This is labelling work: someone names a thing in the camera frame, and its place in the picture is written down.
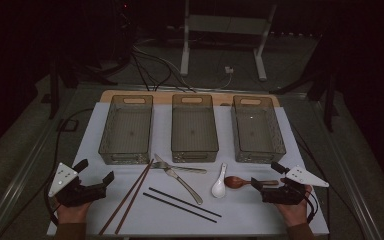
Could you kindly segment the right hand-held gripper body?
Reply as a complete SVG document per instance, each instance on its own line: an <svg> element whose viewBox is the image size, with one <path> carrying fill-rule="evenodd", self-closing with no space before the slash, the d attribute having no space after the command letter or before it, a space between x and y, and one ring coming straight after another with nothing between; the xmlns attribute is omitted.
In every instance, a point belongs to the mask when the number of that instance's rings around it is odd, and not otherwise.
<svg viewBox="0 0 384 240"><path fill-rule="evenodd" d="M295 166L288 168L284 175L284 185L278 188L263 188L260 192L262 201L274 204L297 205L305 197L305 186L328 188L329 183L306 169Z"/></svg>

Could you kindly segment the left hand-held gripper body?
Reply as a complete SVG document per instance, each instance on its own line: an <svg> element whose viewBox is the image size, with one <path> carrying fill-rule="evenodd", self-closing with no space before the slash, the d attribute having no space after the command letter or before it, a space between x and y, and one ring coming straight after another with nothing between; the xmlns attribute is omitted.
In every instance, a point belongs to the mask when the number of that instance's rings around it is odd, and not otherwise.
<svg viewBox="0 0 384 240"><path fill-rule="evenodd" d="M67 207L80 206L106 197L107 186L103 182L83 186L79 173L73 167L59 163L48 196L55 197L60 204Z"/></svg>

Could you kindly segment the brown wooden spoon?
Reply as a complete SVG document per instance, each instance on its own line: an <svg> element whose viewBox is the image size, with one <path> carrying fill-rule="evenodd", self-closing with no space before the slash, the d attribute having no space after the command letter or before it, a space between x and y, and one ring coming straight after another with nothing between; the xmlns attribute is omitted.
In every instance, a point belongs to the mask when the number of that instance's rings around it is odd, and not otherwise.
<svg viewBox="0 0 384 240"><path fill-rule="evenodd" d="M251 183L250 180L244 180L237 176L229 176L224 179L224 183L228 188L231 189L239 189L245 185L248 185ZM261 184L268 185L268 186L276 186L279 184L278 180L263 180L261 181Z"/></svg>

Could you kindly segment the white ceramic spoon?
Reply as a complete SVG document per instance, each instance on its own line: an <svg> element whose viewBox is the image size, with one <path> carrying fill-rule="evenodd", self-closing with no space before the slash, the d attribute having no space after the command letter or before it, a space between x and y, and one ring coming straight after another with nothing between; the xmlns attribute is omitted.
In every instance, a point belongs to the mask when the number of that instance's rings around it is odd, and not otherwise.
<svg viewBox="0 0 384 240"><path fill-rule="evenodd" d="M227 164L222 163L219 176L211 189L211 193L215 198L223 198L226 194L226 186L224 183L226 170L227 170Z"/></svg>

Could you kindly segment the clear grey plastic bin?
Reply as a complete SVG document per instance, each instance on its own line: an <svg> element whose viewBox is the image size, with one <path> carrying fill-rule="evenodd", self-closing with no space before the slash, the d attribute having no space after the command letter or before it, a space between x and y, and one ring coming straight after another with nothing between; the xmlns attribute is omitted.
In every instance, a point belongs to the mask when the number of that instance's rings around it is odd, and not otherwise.
<svg viewBox="0 0 384 240"><path fill-rule="evenodd" d="M235 95L231 115L237 162L270 164L287 153L270 97Z"/></svg>
<svg viewBox="0 0 384 240"><path fill-rule="evenodd" d="M172 96L171 152L176 163L216 160L219 143L211 95Z"/></svg>
<svg viewBox="0 0 384 240"><path fill-rule="evenodd" d="M112 97L98 153L107 165L150 162L153 97Z"/></svg>

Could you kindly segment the metal fork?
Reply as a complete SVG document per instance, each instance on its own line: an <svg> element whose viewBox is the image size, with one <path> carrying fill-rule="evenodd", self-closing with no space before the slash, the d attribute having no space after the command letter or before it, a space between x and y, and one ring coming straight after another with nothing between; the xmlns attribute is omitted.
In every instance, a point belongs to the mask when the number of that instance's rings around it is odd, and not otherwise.
<svg viewBox="0 0 384 240"><path fill-rule="evenodd" d="M205 170L205 169L173 166L173 165L169 165L168 163L165 163L165 162L152 163L151 168L152 169L170 168L170 169L176 169L176 170L187 171L187 172L194 172L194 173L199 173L199 174L206 174L207 173L207 170Z"/></svg>

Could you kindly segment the black chopstick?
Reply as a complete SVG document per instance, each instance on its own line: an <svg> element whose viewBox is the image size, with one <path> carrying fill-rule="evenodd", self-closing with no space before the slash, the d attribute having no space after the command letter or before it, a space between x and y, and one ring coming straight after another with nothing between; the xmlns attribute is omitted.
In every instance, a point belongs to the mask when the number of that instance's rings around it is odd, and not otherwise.
<svg viewBox="0 0 384 240"><path fill-rule="evenodd" d="M200 205L198 205L197 203L191 203L191 202L185 201L185 200L183 200L183 199L180 199L180 198L178 198L178 197L172 196L172 195L170 195L170 194L168 194L168 193L165 193L165 192L163 192L163 191L157 190L157 189L155 189L155 188L153 188L153 187L149 187L148 189L149 189L150 191L154 192L154 193L157 193L157 194L159 194L159 195L161 195L161 196L164 196L164 197L165 197L164 200L167 200L167 201L169 201L169 202L171 202L171 203L174 203L175 201L177 201L177 202L182 203L182 204L184 204L184 205L187 205L187 206L189 206L189 207L191 207L191 208L195 208L195 209L198 209L198 210L203 211L203 212L205 212L205 213L208 213L208 214L210 214L210 215L213 215L213 216L222 218L222 215L220 215L220 214L218 214L218 213L216 213L216 212L214 212L214 211L205 209L205 208L201 207Z"/></svg>
<svg viewBox="0 0 384 240"><path fill-rule="evenodd" d="M187 208L185 208L185 207L182 207L182 206L180 206L180 205L171 203L171 202L169 202L169 201L167 201L167 200L161 199L161 198L156 197L156 196L154 196L154 195L151 195L151 194L149 194L149 193L144 192L143 195L146 196L146 197L148 197L148 198L151 198L151 199L154 199L154 200L156 200L156 201L159 201L159 202L161 202L161 203L163 203L163 204L172 206L172 207L177 208L177 209L180 209L180 210L182 210L182 211L184 211L184 212L188 212L188 213L190 213L190 214L193 214L193 215L195 215L195 216L198 216L198 217L200 217L200 218L203 218L203 219L205 219L205 220L208 220L208 221L210 221L210 222L218 223L218 222L217 222L216 220L214 220L214 219L211 219L211 218L206 217L206 216L204 216L204 215L202 215L202 214L199 214L199 213L197 213L197 212L194 212L194 211L192 211L192 210L189 210L189 209L187 209Z"/></svg>

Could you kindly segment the person's left hand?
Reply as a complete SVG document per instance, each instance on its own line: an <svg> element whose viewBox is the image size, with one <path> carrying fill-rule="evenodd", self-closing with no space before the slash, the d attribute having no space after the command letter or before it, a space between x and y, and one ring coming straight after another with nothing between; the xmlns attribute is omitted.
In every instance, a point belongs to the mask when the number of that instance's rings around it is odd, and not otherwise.
<svg viewBox="0 0 384 240"><path fill-rule="evenodd" d="M67 207L60 204L57 209L57 217L59 224L85 223L87 213L91 206L91 202L80 206Z"/></svg>

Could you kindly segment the person's right hand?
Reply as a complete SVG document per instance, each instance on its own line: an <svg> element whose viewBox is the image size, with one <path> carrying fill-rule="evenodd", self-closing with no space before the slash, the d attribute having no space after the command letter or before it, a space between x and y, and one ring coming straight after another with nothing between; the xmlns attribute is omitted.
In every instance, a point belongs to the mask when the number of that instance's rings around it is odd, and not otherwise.
<svg viewBox="0 0 384 240"><path fill-rule="evenodd" d="M276 204L276 208L282 215L284 223L287 227L307 224L307 198L312 192L312 187L310 185L306 185L305 190L305 198L297 205Z"/></svg>

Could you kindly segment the white table mat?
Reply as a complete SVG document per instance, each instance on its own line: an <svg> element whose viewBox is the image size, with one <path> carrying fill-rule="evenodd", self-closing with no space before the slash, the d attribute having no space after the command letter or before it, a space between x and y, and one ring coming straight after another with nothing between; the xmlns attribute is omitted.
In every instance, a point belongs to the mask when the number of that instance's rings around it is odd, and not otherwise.
<svg viewBox="0 0 384 240"><path fill-rule="evenodd" d="M227 164L228 176L259 180L279 179L281 175L268 164L238 163L232 132L231 109L216 106L214 114L218 132L219 152L213 163L195 163L195 168L207 170L206 174L180 171L178 175L189 184L203 199L201 207L214 211L222 218L210 215L175 201L182 207L216 220L213 223L188 212L163 204L143 195L144 192L164 199L148 188L168 193L185 201L196 203L189 192L174 178L166 175L162 169L151 169L142 185L133 207L118 235L114 233L127 205L124 205L107 231L99 236L112 212L124 198L135 180L144 170L142 165L107 165L98 154L109 105L98 103L92 112L83 140L75 157L77 162L87 159L89 166L79 176L84 185L98 183L113 171L114 181L107 188L104 199L95 201L87 217L87 234L90 236L110 237L245 237L281 235L285 232L283 219L276 207L261 200L260 193L251 186L237 190L228 189L223 198L215 198L211 193L221 164Z"/></svg>

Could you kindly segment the metal table knife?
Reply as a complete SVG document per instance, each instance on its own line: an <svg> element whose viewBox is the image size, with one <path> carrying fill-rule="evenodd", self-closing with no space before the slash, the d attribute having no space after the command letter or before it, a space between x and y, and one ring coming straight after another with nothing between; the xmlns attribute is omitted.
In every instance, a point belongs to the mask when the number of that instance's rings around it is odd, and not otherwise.
<svg viewBox="0 0 384 240"><path fill-rule="evenodd" d="M203 203L203 199L201 196L192 188L190 187L173 169L172 167L163 161L157 154L154 155L156 162L152 164L152 166L156 169L163 169L164 172L170 176L176 179L193 197L195 202L198 205L201 205Z"/></svg>

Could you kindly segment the black stand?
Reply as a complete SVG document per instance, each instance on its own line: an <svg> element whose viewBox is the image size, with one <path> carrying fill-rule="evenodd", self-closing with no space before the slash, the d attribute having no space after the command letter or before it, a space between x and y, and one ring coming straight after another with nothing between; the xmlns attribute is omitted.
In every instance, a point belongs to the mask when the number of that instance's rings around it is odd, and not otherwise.
<svg viewBox="0 0 384 240"><path fill-rule="evenodd" d="M283 95L308 82L311 82L312 86L306 93L306 97L310 101L319 101L322 97L324 97L323 123L325 127L332 132L332 117L334 115L334 96L336 85L336 78L333 73L328 70L316 70L314 73L300 77L297 81L281 87L280 89L270 90L269 93L274 95Z"/></svg>
<svg viewBox="0 0 384 240"><path fill-rule="evenodd" d="M50 103L50 119L53 119L56 116L60 106L59 82L62 82L68 88L76 88L79 84L79 81L74 74L74 68L79 72L88 75L98 83L110 86L115 85L115 82L104 78L69 56L51 56L49 61L50 93L46 97L46 100Z"/></svg>

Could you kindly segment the white metal stand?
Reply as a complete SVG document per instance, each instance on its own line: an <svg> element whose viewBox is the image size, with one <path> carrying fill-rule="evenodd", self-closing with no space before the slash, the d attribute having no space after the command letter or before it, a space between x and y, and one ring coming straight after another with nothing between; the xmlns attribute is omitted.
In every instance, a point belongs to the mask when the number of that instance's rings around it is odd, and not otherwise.
<svg viewBox="0 0 384 240"><path fill-rule="evenodd" d="M260 81L267 80L263 63L263 50L267 42L275 12L276 4L270 4L268 14L263 19L227 17L213 15L197 15L190 13L190 0L185 0L183 50L180 64L180 74L187 76L189 71L189 34L190 32L228 33L259 35L260 43L253 50L254 61Z"/></svg>

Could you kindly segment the black rectangular frame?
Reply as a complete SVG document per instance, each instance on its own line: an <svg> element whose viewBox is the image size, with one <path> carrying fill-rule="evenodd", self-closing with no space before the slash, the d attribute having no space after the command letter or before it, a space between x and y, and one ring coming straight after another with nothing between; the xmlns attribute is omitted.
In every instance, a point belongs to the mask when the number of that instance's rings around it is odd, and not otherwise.
<svg viewBox="0 0 384 240"><path fill-rule="evenodd" d="M79 126L78 120L73 119L61 119L57 131L58 132L75 132Z"/></svg>

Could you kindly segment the metal floor rail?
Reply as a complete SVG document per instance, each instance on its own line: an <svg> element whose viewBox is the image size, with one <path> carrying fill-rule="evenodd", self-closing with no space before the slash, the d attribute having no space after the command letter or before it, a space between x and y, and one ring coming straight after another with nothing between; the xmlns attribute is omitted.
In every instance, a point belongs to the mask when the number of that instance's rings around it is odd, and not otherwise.
<svg viewBox="0 0 384 240"><path fill-rule="evenodd" d="M45 94L40 93L0 139L0 232L11 218L43 147L74 94L73 89L61 91L60 107L51 119L50 105L41 101Z"/></svg>
<svg viewBox="0 0 384 240"><path fill-rule="evenodd" d="M362 227L364 237L366 240L383 240L378 226L376 225L357 182L353 177L351 169L346 162L343 152L340 150L339 145L334 139L332 133L325 126L323 120L324 109L322 108L322 105L318 102L311 102L310 105L319 125L322 128L324 137L327 140L330 149L333 151L332 155L334 156L335 164L357 215L357 222Z"/></svg>

